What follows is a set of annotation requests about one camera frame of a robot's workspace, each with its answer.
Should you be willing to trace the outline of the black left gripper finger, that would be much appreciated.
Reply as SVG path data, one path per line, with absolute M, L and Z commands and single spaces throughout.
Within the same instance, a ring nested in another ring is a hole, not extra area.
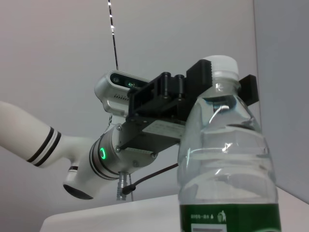
M 239 80 L 239 83 L 239 97 L 242 99 L 242 101 L 247 106 L 257 103 L 259 101 L 259 94 L 256 76 L 249 74 Z

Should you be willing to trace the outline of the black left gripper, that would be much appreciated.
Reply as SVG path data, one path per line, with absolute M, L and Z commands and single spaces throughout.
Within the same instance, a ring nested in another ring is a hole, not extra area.
M 199 60 L 186 75 L 163 72 L 128 92 L 128 115 L 119 134 L 121 150 L 159 153 L 178 144 L 197 97 L 212 87 L 211 62 Z

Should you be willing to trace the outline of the clear green-label water bottle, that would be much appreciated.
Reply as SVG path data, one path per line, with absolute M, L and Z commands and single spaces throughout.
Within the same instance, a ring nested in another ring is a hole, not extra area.
M 181 232 L 281 232 L 272 158 L 239 97 L 238 64 L 204 60 L 212 84 L 191 109 L 178 153 Z

